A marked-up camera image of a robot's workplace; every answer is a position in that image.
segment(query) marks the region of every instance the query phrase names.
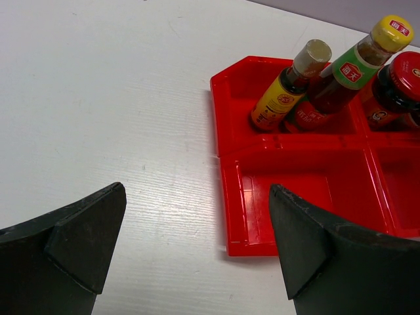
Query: red logo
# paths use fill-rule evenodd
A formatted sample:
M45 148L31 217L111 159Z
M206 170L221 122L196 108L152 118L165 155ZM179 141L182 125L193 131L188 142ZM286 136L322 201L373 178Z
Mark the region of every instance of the red logo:
M408 36L410 34L410 30L405 27L405 25L399 21L391 20L389 22L389 25L391 25L394 29L399 31L402 35Z
M287 104L287 103L293 102L295 99L294 99L292 96L290 96L290 95L287 95L287 94L280 94L280 95L277 97L277 100L278 100L280 103Z
M359 67L355 64L351 64L350 62L345 62L341 68L340 72L351 82L357 82L362 76L362 72L360 71Z

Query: gray background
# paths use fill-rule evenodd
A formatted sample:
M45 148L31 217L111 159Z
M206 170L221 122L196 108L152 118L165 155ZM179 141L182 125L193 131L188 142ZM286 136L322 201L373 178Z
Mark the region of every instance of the gray background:
M420 47L416 0L250 0L368 33L383 16L396 14L419 32L412 45Z

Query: table surface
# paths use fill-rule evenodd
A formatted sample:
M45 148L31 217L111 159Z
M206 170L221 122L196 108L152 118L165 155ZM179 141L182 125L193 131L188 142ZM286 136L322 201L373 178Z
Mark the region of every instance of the table surface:
M312 38L334 59L364 34L244 0L19 0L0 15L0 228L120 181L93 314L295 314L277 258L226 257L209 80Z

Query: red plastic bin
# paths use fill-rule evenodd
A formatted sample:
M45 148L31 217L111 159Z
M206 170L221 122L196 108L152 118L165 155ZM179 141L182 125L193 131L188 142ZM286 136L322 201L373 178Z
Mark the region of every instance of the red plastic bin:
M230 256L277 255L271 184L359 225L420 236L420 142L369 130L356 97L315 133L258 133L249 113L291 60L249 56L211 79Z

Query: red storage box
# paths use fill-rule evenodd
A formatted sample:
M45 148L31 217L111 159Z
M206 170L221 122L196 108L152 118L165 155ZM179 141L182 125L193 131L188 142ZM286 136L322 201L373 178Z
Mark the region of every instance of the red storage box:
M268 212L274 183L372 230L418 238L418 134L370 131L357 97L315 133L252 128L252 107L291 63L249 56L211 79L228 254L277 255Z

